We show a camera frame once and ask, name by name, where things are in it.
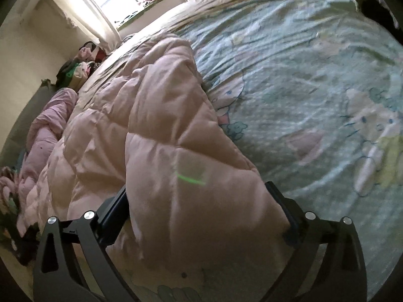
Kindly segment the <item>pink quilted puffer jacket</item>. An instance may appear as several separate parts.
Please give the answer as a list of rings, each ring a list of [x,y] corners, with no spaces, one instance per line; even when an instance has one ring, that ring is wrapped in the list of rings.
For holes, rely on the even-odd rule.
[[[107,252],[141,301],[258,301],[287,262],[286,216],[176,35],[145,41],[75,108],[18,229],[77,219],[122,188],[130,219]]]

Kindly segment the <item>pile of clothes on bed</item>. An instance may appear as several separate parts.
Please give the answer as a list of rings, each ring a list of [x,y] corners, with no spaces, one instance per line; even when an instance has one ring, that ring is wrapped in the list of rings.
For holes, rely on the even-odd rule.
[[[56,75],[56,88],[68,87],[78,92],[107,57],[99,45],[93,41],[86,42],[78,53],[59,69]]]

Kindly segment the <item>grey headboard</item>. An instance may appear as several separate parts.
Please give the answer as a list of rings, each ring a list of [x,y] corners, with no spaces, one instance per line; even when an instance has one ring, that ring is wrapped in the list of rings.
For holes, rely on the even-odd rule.
[[[44,106],[56,93],[55,85],[49,79],[44,79],[41,86],[24,107],[14,123],[1,151],[1,166],[16,167],[25,152],[27,134],[32,121],[41,113]]]

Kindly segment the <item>rolled pink duvet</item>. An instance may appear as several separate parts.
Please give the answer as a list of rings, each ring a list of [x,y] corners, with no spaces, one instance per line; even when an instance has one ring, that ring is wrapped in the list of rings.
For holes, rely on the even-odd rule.
[[[26,153],[19,171],[1,169],[1,215],[9,215],[20,236],[32,224],[33,198],[30,191],[37,184],[53,149],[77,103],[78,94],[71,88],[60,89],[33,120],[27,134]]]

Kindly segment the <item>green cartoon print blanket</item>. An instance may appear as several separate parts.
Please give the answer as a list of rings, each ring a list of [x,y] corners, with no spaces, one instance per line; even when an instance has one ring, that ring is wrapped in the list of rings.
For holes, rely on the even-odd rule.
[[[402,256],[402,44],[326,0],[235,0],[172,32],[190,41],[223,131],[262,178],[354,221],[370,301]]]

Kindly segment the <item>left cream curtain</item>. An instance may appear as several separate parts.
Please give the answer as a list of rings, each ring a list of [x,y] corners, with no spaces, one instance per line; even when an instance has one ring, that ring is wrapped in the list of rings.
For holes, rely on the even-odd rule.
[[[97,39],[107,54],[122,43],[117,29],[94,0],[61,0],[60,8],[77,25],[81,25],[83,31]]]

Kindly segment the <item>tan bed sheet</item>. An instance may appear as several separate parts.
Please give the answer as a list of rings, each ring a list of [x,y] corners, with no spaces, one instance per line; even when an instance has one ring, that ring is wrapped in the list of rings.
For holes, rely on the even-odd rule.
[[[96,88],[101,86],[109,75],[122,66],[125,56],[150,37],[162,33],[172,33],[192,20],[196,20],[207,12],[223,7],[232,1],[235,0],[190,0],[165,12],[110,54],[82,86],[79,91],[79,99],[84,100],[93,97]]]

